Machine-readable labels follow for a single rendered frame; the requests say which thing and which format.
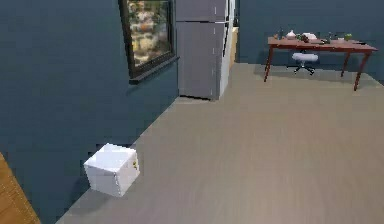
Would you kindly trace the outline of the grey fridge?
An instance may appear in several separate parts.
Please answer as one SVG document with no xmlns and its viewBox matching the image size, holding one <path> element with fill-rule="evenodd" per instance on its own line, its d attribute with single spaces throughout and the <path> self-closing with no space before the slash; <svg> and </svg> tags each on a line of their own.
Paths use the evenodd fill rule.
<svg viewBox="0 0 384 224">
<path fill-rule="evenodd" d="M 176 0 L 178 88 L 181 96 L 218 100 L 229 74 L 236 0 L 231 0 L 223 57 L 226 0 Z"/>
</svg>

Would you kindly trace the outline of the light wooden cupboard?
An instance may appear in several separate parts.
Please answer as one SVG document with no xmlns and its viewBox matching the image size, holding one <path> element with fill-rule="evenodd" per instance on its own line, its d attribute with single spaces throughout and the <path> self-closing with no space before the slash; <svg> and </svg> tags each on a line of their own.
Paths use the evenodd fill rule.
<svg viewBox="0 0 384 224">
<path fill-rule="evenodd" d="M 239 31 L 239 27 L 234 27 L 232 29 L 232 43 L 231 43 L 231 54 L 230 54 L 230 66 L 232 66 L 235 63 L 235 60 L 236 60 L 238 31 Z"/>
</svg>

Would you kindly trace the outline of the black framed window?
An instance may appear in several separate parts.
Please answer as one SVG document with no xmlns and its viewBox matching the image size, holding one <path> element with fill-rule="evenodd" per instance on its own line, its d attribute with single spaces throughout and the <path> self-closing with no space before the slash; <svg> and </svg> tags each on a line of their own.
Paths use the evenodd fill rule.
<svg viewBox="0 0 384 224">
<path fill-rule="evenodd" d="M 129 83 L 137 85 L 178 59 L 174 0 L 118 0 Z"/>
</svg>

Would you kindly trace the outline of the white box safe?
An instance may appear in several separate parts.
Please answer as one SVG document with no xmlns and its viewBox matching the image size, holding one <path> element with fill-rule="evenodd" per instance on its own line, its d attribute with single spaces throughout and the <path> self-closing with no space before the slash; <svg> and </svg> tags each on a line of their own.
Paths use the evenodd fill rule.
<svg viewBox="0 0 384 224">
<path fill-rule="evenodd" d="M 106 143 L 84 162 L 92 190 L 122 197 L 140 174 L 137 151 Z"/>
</svg>

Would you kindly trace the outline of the white round swivel stool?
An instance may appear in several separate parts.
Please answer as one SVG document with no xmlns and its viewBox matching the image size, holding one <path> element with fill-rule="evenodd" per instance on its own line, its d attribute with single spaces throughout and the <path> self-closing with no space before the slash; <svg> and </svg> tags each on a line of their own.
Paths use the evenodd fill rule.
<svg viewBox="0 0 384 224">
<path fill-rule="evenodd" d="M 316 62 L 318 60 L 317 54 L 310 53 L 294 53 L 292 59 L 298 62 L 294 73 L 297 73 L 300 69 L 306 69 L 311 75 L 314 74 L 315 69 L 313 67 L 306 66 L 307 62 Z"/>
</svg>

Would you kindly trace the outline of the red-brown wooden table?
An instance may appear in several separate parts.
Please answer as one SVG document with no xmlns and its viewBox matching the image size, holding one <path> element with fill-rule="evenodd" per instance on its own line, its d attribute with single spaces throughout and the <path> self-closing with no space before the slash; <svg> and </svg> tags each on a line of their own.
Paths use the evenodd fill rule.
<svg viewBox="0 0 384 224">
<path fill-rule="evenodd" d="M 356 78 L 354 82 L 354 90 L 358 89 L 360 77 L 366 62 L 368 61 L 371 54 L 377 51 L 377 48 L 370 46 L 368 44 L 362 45 L 360 42 L 355 40 L 349 40 L 349 41 L 331 40 L 329 43 L 321 44 L 320 39 L 309 40 L 308 42 L 304 42 L 298 39 L 288 40 L 288 39 L 275 39 L 274 37 L 269 37 L 267 43 L 269 46 L 269 51 L 268 51 L 266 65 L 265 65 L 264 81 L 267 81 L 268 79 L 274 49 L 342 52 L 346 54 L 342 70 L 345 70 L 349 60 L 349 56 L 352 53 L 363 54 L 364 57 L 361 61 L 359 70 L 356 74 Z"/>
</svg>

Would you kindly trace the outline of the orange wooden furniture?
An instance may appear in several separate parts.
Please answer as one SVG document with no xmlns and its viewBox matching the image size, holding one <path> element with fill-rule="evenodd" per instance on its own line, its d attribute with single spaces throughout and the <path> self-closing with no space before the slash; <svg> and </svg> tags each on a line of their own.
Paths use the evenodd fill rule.
<svg viewBox="0 0 384 224">
<path fill-rule="evenodd" d="M 41 224 L 1 153 L 0 224 Z"/>
</svg>

